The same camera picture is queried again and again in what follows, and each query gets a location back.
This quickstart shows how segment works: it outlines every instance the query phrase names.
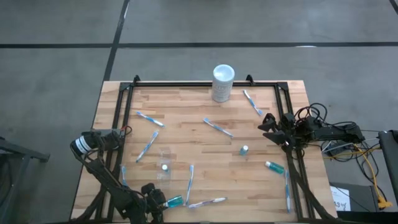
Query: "toothbrush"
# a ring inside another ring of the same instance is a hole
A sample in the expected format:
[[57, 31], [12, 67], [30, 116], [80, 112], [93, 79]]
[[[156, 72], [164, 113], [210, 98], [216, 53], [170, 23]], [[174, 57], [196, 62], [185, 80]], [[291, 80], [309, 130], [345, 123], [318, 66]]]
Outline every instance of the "toothbrush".
[[159, 125], [159, 126], [162, 127], [162, 128], [165, 127], [164, 124], [162, 124], [161, 122], [155, 120], [154, 118], [150, 118], [150, 117], [148, 117], [148, 116], [142, 114], [140, 111], [137, 111], [137, 114], [138, 114], [139, 116], [142, 116], [143, 118], [147, 119], [148, 121], [150, 121], [150, 122], [152, 122], [152, 123], [155, 123], [155, 124]]
[[126, 175], [126, 166], [122, 166], [122, 184], [128, 187], [125, 175]]
[[289, 196], [289, 185], [287, 183], [287, 179], [289, 178], [289, 173], [285, 172], [285, 187], [286, 187], [286, 206], [287, 206], [287, 213], [290, 213], [290, 196]]
[[262, 115], [262, 111], [257, 108], [257, 106], [254, 104], [253, 100], [251, 99], [251, 97], [249, 96], [248, 92], [246, 90], [243, 90], [243, 93], [245, 94], [245, 96], [248, 98], [248, 100], [250, 101], [250, 104], [253, 106], [253, 108], [257, 111], [257, 113], [259, 115]]
[[142, 152], [139, 154], [139, 156], [137, 157], [136, 162], [138, 162], [142, 156], [145, 154], [145, 152], [148, 151], [148, 149], [150, 148], [150, 146], [152, 145], [152, 143], [155, 141], [157, 135], [159, 134], [159, 130], [156, 130], [153, 135], [152, 135], [152, 139], [150, 140], [150, 142], [145, 146], [144, 150], [142, 150]]
[[222, 132], [224, 132], [225, 134], [229, 135], [231, 138], [234, 137], [231, 133], [225, 131], [224, 129], [220, 128], [219, 126], [216, 126], [216, 125], [214, 125], [214, 124], [211, 124], [208, 118], [204, 118], [203, 121], [206, 122], [207, 124], [209, 124], [210, 126], [212, 126], [213, 128], [215, 128], [215, 129], [217, 129], [217, 130], [219, 130], [219, 131], [222, 131]]
[[210, 201], [205, 201], [205, 202], [199, 202], [199, 203], [196, 203], [196, 204], [191, 204], [191, 205], [188, 206], [188, 208], [198, 208], [198, 207], [201, 207], [201, 206], [204, 206], [204, 205], [208, 205], [208, 204], [211, 204], [211, 203], [223, 202], [223, 201], [225, 201], [227, 199], [228, 199], [227, 197], [216, 198], [216, 199], [213, 199], [213, 200], [210, 200]]
[[185, 205], [188, 205], [189, 193], [191, 192], [191, 186], [192, 186], [192, 181], [193, 181], [193, 165], [191, 165], [191, 166], [189, 167], [189, 171], [191, 172], [191, 177], [190, 177], [189, 183], [188, 183], [187, 200], [185, 201]]

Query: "gray floor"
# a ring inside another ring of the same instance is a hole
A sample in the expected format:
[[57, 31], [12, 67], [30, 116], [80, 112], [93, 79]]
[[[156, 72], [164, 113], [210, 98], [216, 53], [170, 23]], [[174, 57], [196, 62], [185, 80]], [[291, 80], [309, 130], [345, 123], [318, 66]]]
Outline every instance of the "gray floor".
[[[122, 4], [0, 0], [0, 44], [111, 43]], [[388, 0], [138, 0], [121, 42], [397, 41], [397, 22]], [[0, 49], [0, 136], [51, 153], [29, 166], [16, 222], [68, 220], [80, 171], [68, 144], [91, 127], [108, 57], [109, 49]], [[398, 129], [396, 58], [397, 47], [119, 49], [111, 80], [209, 80], [228, 63], [236, 79], [305, 80], [329, 122], [388, 130]], [[375, 155], [378, 184], [394, 204], [387, 211], [398, 211]], [[370, 185], [355, 162], [325, 165], [332, 182]]]

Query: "white container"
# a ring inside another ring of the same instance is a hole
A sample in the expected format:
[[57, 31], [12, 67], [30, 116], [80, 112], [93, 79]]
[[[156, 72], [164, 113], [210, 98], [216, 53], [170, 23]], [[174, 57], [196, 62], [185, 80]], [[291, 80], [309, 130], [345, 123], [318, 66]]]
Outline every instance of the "white container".
[[235, 71], [229, 65], [219, 65], [213, 70], [213, 84], [211, 97], [214, 101], [222, 103], [229, 99]]

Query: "black metal frame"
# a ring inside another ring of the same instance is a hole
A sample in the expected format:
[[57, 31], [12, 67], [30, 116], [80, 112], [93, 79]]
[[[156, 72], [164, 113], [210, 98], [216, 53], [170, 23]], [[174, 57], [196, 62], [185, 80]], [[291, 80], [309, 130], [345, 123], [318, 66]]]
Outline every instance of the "black metal frame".
[[[119, 123], [119, 115], [121, 111], [121, 105], [122, 105], [122, 100], [123, 100], [123, 95], [125, 92], [127, 92], [127, 102], [126, 102], [126, 107], [124, 110], [124, 117], [123, 117], [123, 122], [122, 122], [122, 127], [128, 125], [128, 119], [129, 119], [129, 112], [131, 108], [131, 101], [132, 101], [132, 93], [134, 87], [157, 87], [157, 86], [211, 86], [212, 82], [139, 82], [141, 79], [139, 76], [135, 76], [133, 82], [122, 82], [120, 83], [119, 86], [119, 93], [118, 93], [118, 99], [116, 102], [116, 108], [114, 112], [114, 118], [113, 118], [113, 124], [112, 128], [116, 129], [118, 128], [118, 123]], [[283, 91], [285, 95], [285, 100], [287, 103], [287, 112], [288, 113], [293, 113], [293, 107], [292, 107], [292, 102], [290, 100], [290, 93], [289, 93], [289, 87], [287, 82], [259, 82], [256, 83], [251, 75], [248, 75], [246, 77], [246, 82], [234, 82], [233, 86], [263, 86], [263, 87], [273, 87], [275, 90], [275, 97], [276, 97], [276, 102], [277, 102], [277, 108], [279, 112], [279, 117], [281, 118], [284, 109], [282, 105], [282, 98], [280, 95], [280, 92]], [[124, 151], [124, 142], [122, 144], [122, 147], [120, 147], [116, 152], [115, 151], [108, 151], [106, 155], [106, 162], [105, 165], [107, 168], [110, 169], [111, 165], [111, 159], [114, 153], [116, 153], [116, 163], [113, 167], [112, 173], [115, 176], [115, 178], [119, 179], [119, 173], [120, 173], [120, 165], [123, 157], [123, 151]], [[288, 161], [292, 161], [291, 163], [288, 162], [288, 164], [293, 164], [293, 158], [287, 156]], [[300, 153], [297, 153], [297, 161], [298, 161], [298, 166], [299, 166], [299, 172], [302, 178], [304, 179], [305, 183], [308, 183], [307, 180], [307, 173], [305, 171], [305, 166], [304, 166], [304, 160], [303, 157]], [[292, 177], [290, 177], [291, 184], [292, 184], [292, 196], [294, 200], [294, 205], [295, 205], [295, 212], [297, 215], [297, 220], [300, 220], [303, 218], [303, 210], [300, 202], [300, 194], [299, 194], [299, 188], [297, 187], [297, 183]], [[108, 207], [108, 212], [106, 215], [106, 218], [103, 218], [103, 205], [104, 205], [104, 198], [106, 195], [106, 189], [104, 189], [103, 186], [101, 186], [101, 190], [98, 193], [97, 197], [101, 197], [101, 201], [97, 206], [96, 213], [95, 213], [95, 218], [87, 221], [83, 221], [81, 223], [111, 223], [113, 219], [113, 214], [114, 214], [114, 205], [112, 202], [112, 199], [109, 202], [109, 207]], [[307, 205], [307, 211], [308, 211], [308, 217], [309, 218], [315, 218], [315, 214], [313, 211], [313, 207], [310, 203], [310, 201], [305, 198], [306, 205]]]
[[6, 151], [6, 156], [16, 156], [22, 159], [21, 164], [19, 164], [18, 171], [16, 172], [16, 177], [11, 184], [9, 193], [6, 195], [3, 206], [0, 211], [0, 223], [8, 223], [11, 211], [14, 209], [14, 204], [17, 197], [17, 192], [22, 181], [22, 177], [25, 174], [27, 166], [30, 159], [38, 159], [40, 162], [47, 162], [49, 160], [50, 154], [42, 154], [40, 152], [27, 149], [22, 146], [15, 145], [0, 138], [0, 150]]

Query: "wooden tabletop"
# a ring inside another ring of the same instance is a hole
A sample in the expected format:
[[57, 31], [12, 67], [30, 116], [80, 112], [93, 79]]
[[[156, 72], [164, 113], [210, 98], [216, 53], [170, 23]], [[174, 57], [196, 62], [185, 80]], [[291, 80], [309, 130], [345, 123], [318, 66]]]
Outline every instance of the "wooden tabletop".
[[[294, 111], [308, 106], [304, 82], [287, 82]], [[93, 126], [95, 129], [111, 128], [119, 84], [104, 82]], [[256, 113], [243, 95], [243, 89], [247, 89], [264, 115]], [[166, 127], [160, 128], [139, 117], [136, 111], [159, 120]], [[295, 221], [295, 213], [287, 213], [284, 177], [264, 166], [265, 161], [272, 161], [287, 167], [285, 153], [257, 129], [268, 112], [279, 119], [271, 87], [233, 87], [231, 97], [225, 103], [213, 101], [209, 87], [134, 87], [129, 115], [132, 134], [126, 138], [122, 161], [127, 167], [127, 183], [130, 188], [139, 190], [153, 182], [162, 186], [166, 198], [182, 195], [185, 199], [189, 167], [193, 164], [195, 171], [190, 203], [219, 197], [228, 197], [228, 200], [193, 210], [186, 207], [168, 209], [164, 212], [165, 222]], [[204, 123], [205, 117], [232, 133], [234, 138]], [[156, 129], [160, 130], [157, 139], [136, 163], [138, 154]], [[246, 156], [239, 155], [243, 145], [249, 146]], [[161, 151], [169, 151], [166, 155], [171, 160], [169, 181], [165, 177], [162, 180], [157, 178], [161, 174]], [[304, 161], [311, 190], [328, 212], [336, 216], [319, 148], [306, 148]], [[99, 182], [83, 169], [72, 218], [83, 213], [99, 189]], [[305, 210], [303, 193], [300, 196]], [[114, 222], [122, 221], [115, 211]]]

